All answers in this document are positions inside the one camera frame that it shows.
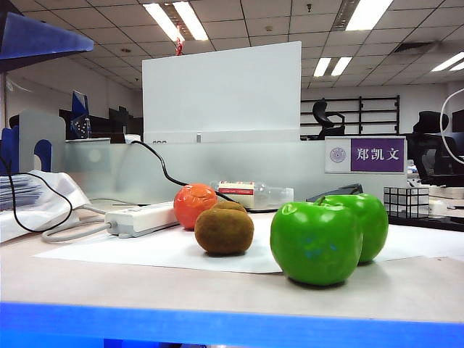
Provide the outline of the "blurred left gripper finger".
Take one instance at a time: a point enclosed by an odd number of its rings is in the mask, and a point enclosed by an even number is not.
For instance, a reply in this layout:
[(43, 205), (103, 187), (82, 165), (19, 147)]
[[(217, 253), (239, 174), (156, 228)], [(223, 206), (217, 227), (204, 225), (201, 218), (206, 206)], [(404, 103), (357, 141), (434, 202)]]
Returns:
[(12, 2), (1, 2), (2, 60), (48, 60), (93, 48), (90, 38), (26, 17)]
[(39, 62), (44, 62), (50, 59), (70, 56), (72, 54), (73, 54), (72, 52), (62, 52), (62, 53), (54, 53), (54, 54), (41, 54), (41, 55), (30, 56), (30, 57), (2, 59), (0, 61), (0, 71), (8, 72), (11, 70), (16, 70), (21, 67), (27, 67), (30, 65), (37, 64)]

